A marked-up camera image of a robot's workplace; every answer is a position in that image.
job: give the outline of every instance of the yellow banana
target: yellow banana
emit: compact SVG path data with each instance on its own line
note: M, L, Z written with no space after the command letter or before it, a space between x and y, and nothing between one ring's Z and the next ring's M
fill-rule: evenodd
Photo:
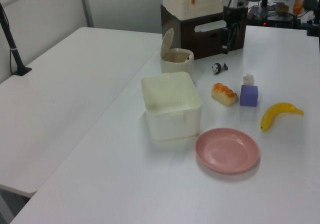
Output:
M268 110L266 110L265 114L263 115L261 119L261 129L263 131L266 131L269 129L271 124L273 123L274 119L277 115L280 113L298 113L300 115L303 115L304 112L298 108L296 108L291 103L287 102L280 102L277 104L274 104L269 107Z

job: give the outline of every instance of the open lid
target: open lid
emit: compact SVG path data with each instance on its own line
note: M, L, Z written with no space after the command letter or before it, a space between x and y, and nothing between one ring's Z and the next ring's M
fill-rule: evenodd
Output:
M165 58L165 56L168 54L172 41L174 39L175 31L173 28L170 28L164 35L162 40L162 46L161 46L161 58Z

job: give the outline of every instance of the toy bread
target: toy bread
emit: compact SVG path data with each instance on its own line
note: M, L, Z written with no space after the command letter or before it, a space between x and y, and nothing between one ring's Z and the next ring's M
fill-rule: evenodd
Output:
M228 106L236 103L238 100L237 93L234 93L222 83L216 83L212 86L211 95L214 99Z

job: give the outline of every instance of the white table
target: white table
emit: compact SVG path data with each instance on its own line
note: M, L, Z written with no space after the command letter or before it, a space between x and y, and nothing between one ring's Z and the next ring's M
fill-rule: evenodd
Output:
M213 76L215 62L226 62L229 70ZM318 38L303 30L247 26L243 49L195 61L200 133L235 128L259 147L259 162L242 174L206 168L196 158L197 137L150 138L140 81L160 72L158 50L12 224L319 222ZM217 82L240 94L246 73L259 89L257 107L212 99ZM262 132L261 117L277 102L293 103L304 116L283 114Z
M68 156L161 37L80 28L0 85L0 188L31 197Z

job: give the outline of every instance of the purple block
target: purple block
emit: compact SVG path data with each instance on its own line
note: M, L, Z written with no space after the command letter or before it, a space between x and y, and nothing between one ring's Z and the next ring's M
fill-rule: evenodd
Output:
M240 106L256 107L258 104L258 87L256 85L242 85Z

